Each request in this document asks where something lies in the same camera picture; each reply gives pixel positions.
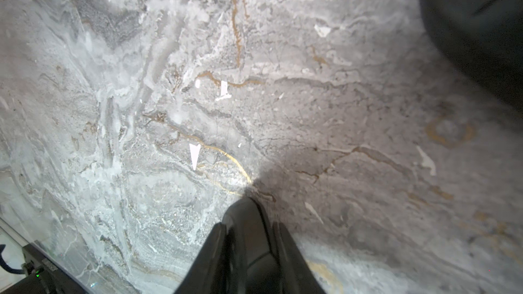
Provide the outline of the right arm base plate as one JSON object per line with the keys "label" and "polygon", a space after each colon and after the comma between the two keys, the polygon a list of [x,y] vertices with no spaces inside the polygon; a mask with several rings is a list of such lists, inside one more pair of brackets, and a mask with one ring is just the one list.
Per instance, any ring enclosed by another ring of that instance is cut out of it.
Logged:
{"label": "right arm base plate", "polygon": [[84,294],[88,289],[70,276],[34,243],[22,247],[24,263],[20,268],[9,266],[1,256],[1,269],[9,274],[24,276],[17,283],[1,290],[4,294]]}

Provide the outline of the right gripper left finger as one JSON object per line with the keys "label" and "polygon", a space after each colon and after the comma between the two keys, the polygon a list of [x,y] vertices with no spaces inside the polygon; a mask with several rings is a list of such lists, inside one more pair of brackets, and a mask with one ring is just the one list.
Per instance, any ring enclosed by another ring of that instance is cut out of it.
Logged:
{"label": "right gripper left finger", "polygon": [[215,224],[175,294],[226,292],[226,240],[227,227]]}

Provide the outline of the black mouse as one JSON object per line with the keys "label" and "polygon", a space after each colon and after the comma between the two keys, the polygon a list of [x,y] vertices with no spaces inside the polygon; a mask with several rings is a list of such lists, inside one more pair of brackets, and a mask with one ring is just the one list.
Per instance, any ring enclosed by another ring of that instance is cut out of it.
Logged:
{"label": "black mouse", "polygon": [[501,101],[522,110],[522,0],[419,0],[435,46]]}
{"label": "black mouse", "polygon": [[244,197],[232,204],[227,228],[227,292],[280,293],[280,267],[264,208]]}

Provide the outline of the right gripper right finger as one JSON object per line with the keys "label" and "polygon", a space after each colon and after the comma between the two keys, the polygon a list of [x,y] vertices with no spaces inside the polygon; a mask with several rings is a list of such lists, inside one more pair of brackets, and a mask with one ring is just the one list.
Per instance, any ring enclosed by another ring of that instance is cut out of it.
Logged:
{"label": "right gripper right finger", "polygon": [[282,293],[325,294],[287,227],[283,223],[273,223],[272,228],[281,270]]}

